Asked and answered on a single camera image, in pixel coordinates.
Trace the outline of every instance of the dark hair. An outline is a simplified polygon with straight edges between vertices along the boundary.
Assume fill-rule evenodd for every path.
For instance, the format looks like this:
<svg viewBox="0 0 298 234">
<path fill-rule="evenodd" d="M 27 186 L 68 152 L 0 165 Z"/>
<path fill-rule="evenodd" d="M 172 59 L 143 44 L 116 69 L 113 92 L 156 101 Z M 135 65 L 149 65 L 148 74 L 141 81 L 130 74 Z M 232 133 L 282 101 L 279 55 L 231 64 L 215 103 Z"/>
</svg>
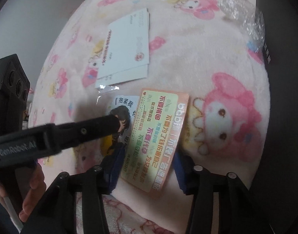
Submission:
<svg viewBox="0 0 298 234">
<path fill-rule="evenodd" d="M 130 123 L 131 123 L 131 116 L 130 116 L 128 108 L 124 105 L 120 105 L 117 108 L 112 109 L 110 111 L 110 114 L 117 115 L 117 117 L 119 118 L 120 121 L 125 121 L 125 122 L 123 122 L 124 128 L 119 133 L 120 135 L 122 135 L 123 132 L 129 128 Z"/>
</svg>

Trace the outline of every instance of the white wall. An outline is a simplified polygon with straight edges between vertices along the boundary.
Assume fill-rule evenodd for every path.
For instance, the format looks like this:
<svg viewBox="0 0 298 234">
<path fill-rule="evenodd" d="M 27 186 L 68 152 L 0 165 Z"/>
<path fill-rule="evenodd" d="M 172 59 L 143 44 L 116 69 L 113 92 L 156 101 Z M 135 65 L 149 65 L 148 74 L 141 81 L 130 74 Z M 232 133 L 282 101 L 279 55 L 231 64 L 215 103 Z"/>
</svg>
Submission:
<svg viewBox="0 0 298 234">
<path fill-rule="evenodd" d="M 0 11 L 0 58 L 18 54 L 33 89 L 53 43 L 82 2 L 8 0 Z"/>
</svg>

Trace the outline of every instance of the human hand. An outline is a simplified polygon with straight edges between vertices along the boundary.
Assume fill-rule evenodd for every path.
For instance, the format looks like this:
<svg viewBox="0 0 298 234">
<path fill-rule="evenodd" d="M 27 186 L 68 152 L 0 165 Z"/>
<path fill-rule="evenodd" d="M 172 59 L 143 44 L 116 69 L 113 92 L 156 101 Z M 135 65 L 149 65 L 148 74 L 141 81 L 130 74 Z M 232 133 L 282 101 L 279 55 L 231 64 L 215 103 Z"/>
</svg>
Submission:
<svg viewBox="0 0 298 234">
<path fill-rule="evenodd" d="M 31 189 L 28 191 L 22 204 L 22 211 L 19 213 L 19 218 L 22 222 L 26 222 L 38 201 L 41 199 L 46 191 L 46 184 L 44 182 L 45 176 L 40 164 L 37 164 L 33 175 L 30 179 Z M 3 185 L 0 183 L 0 203 L 8 211 L 4 197 L 7 196 L 7 192 Z"/>
</svg>

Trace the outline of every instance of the fleece blanket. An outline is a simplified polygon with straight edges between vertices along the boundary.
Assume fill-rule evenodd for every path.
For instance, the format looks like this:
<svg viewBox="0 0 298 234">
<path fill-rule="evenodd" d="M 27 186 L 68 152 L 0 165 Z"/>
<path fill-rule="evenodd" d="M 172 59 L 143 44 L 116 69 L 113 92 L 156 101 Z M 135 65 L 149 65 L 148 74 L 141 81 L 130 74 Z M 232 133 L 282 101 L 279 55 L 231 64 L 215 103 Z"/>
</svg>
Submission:
<svg viewBox="0 0 298 234">
<path fill-rule="evenodd" d="M 261 54 L 220 11 L 218 1 L 84 1 L 48 54 L 29 126 L 105 115 L 113 99 L 125 96 L 127 106 L 143 87 L 189 93 L 179 142 L 185 153 L 213 173 L 237 173 L 249 188 L 267 132 L 268 77 Z M 148 78 L 121 83 L 116 85 L 119 90 L 100 94 L 94 84 L 108 24 L 142 8 L 150 13 Z M 123 122 L 130 130 L 132 124 Z M 62 171 L 75 174 L 99 164 L 103 143 L 95 140 L 40 159 L 47 186 Z M 119 179 L 112 197 L 104 202 L 111 233 L 184 233 L 192 197 L 182 193 L 171 169 L 157 199 Z M 78 225 L 80 231 L 80 213 Z"/>
</svg>

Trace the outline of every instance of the fingernail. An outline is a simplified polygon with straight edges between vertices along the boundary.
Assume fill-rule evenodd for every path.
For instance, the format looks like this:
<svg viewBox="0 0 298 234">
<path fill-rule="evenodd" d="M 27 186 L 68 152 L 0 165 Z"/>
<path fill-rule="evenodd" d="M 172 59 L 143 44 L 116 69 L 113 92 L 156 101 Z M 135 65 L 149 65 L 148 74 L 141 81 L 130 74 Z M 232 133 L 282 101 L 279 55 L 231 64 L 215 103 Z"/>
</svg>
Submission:
<svg viewBox="0 0 298 234">
<path fill-rule="evenodd" d="M 25 214 L 30 214 L 32 212 L 31 205 L 26 205 L 23 209 Z"/>
<path fill-rule="evenodd" d="M 31 188 L 35 189 L 38 187 L 38 179 L 34 178 L 31 180 Z"/>
<path fill-rule="evenodd" d="M 0 184 L 0 196 L 1 197 L 5 197 L 6 194 L 5 194 L 5 188 Z"/>
</svg>

